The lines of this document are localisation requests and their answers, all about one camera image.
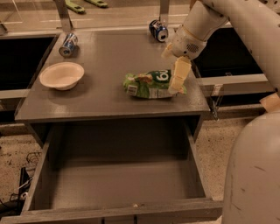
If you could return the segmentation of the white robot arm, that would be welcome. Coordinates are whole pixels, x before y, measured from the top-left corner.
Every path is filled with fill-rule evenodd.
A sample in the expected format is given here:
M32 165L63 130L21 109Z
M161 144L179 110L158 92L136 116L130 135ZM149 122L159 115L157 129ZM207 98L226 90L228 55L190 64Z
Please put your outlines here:
M259 0L191 0L163 55L176 58L169 91L177 93L208 39L230 23L274 93L265 112L243 127L230 151L220 224L280 224L280 17Z

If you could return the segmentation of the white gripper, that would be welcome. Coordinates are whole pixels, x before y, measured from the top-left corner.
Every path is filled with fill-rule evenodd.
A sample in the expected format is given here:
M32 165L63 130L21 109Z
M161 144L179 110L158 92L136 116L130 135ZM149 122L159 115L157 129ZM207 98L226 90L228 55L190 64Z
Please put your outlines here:
M171 70L171 80L168 87L168 92L171 95L185 92L184 83L192 66L190 60L196 59L206 45L207 35L201 31L191 31L183 24L175 31L172 42L166 46L161 54L163 59L168 59L172 55L179 57Z

